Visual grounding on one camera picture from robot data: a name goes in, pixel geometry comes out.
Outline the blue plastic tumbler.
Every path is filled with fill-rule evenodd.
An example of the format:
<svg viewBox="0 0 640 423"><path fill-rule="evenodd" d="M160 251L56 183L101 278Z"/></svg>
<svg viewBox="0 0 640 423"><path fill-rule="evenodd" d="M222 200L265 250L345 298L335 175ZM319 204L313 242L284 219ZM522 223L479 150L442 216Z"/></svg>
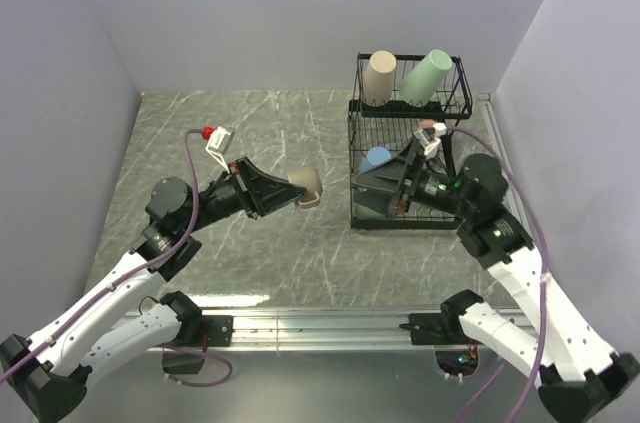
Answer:
<svg viewBox="0 0 640 423"><path fill-rule="evenodd" d="M391 153L384 147L370 148L359 166L359 174L368 172L380 165L387 163L392 158Z"/></svg>

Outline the olive ceramic mug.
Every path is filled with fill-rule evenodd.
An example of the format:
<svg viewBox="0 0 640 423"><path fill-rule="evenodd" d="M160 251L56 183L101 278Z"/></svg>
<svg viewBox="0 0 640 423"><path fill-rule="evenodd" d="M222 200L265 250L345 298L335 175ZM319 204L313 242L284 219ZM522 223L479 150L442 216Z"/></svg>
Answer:
<svg viewBox="0 0 640 423"><path fill-rule="evenodd" d="M288 181L305 189L296 201L296 205L303 209L311 209L320 204L323 187L318 171L311 166L291 169L287 172Z"/></svg>

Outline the pink plastic tumbler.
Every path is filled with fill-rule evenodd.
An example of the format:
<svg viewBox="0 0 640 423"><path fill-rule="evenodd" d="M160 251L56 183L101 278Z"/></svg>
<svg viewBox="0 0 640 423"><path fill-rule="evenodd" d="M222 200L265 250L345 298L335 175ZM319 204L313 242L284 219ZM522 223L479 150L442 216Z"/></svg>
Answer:
<svg viewBox="0 0 640 423"><path fill-rule="evenodd" d="M427 120L422 120L419 123L418 128L425 129L425 130L433 130L435 128L435 125L436 125L436 122L434 120L427 119Z"/></svg>

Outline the beige plastic tumbler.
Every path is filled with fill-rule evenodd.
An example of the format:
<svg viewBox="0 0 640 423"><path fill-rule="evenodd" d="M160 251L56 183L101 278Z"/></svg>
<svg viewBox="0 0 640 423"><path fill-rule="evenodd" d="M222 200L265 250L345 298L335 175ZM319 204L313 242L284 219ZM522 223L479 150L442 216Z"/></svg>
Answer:
<svg viewBox="0 0 640 423"><path fill-rule="evenodd" d="M391 99L394 91L397 60L389 51L371 55L362 76L362 99L371 106L381 106Z"/></svg>

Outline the large green plastic tumbler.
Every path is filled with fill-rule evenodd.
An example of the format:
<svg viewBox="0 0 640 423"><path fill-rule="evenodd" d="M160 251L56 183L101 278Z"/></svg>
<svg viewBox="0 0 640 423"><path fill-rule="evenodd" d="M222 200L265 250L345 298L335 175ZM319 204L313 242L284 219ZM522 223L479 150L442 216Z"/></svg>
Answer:
<svg viewBox="0 0 640 423"><path fill-rule="evenodd" d="M453 67L452 58L431 50L399 84L399 98L412 106L426 105Z"/></svg>

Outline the small green plastic tumbler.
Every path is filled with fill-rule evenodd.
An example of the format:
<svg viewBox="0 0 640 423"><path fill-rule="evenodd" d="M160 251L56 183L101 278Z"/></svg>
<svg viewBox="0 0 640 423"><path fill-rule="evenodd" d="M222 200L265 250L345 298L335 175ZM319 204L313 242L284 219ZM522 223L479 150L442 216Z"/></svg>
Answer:
<svg viewBox="0 0 640 423"><path fill-rule="evenodd" d="M355 217L361 220L384 220L385 216L361 204L354 205Z"/></svg>

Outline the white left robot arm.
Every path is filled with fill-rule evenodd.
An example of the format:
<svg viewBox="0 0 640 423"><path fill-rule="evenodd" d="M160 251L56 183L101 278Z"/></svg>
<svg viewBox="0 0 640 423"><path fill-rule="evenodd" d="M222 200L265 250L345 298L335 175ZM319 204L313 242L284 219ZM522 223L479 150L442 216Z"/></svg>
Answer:
<svg viewBox="0 0 640 423"><path fill-rule="evenodd" d="M118 320L175 277L202 244L192 232L236 213L257 219L289 204L319 204L322 183L313 167L281 179L248 158L229 164L199 191L177 177L153 188L149 224L111 272L49 325L1 344L3 381L40 422L59 422L111 371L154 346L206 347L213 331L201 308L184 293L162 296L130 323Z"/></svg>

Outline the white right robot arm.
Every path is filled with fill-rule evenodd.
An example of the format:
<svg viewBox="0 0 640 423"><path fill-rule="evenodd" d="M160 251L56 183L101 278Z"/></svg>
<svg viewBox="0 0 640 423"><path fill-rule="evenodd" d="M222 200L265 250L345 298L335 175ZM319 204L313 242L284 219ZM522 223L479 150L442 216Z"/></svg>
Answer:
<svg viewBox="0 0 640 423"><path fill-rule="evenodd" d="M557 422L586 422L617 399L639 375L639 362L606 342L551 275L543 252L504 206L507 180L499 161L476 153L448 177L428 169L416 140L387 163L352 179L359 205L388 217L412 204L460 219L463 247L514 299L536 333L530 335L466 290L446 300L440 329L491 348L531 378Z"/></svg>

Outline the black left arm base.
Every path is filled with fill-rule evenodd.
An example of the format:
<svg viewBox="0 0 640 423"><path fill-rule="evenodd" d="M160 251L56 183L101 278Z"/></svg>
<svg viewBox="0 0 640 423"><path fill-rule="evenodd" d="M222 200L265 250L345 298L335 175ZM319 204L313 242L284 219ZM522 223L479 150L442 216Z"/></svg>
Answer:
<svg viewBox="0 0 640 423"><path fill-rule="evenodd" d="M231 315L204 315L202 329L205 348L224 348L231 345L234 332L234 317Z"/></svg>

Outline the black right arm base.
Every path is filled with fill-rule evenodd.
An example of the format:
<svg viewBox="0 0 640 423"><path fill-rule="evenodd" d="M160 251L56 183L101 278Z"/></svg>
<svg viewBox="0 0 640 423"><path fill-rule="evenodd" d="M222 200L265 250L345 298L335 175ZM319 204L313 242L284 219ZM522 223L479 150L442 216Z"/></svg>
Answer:
<svg viewBox="0 0 640 423"><path fill-rule="evenodd" d="M409 332L412 346L451 346L469 344L456 315L445 312L411 313L399 328Z"/></svg>

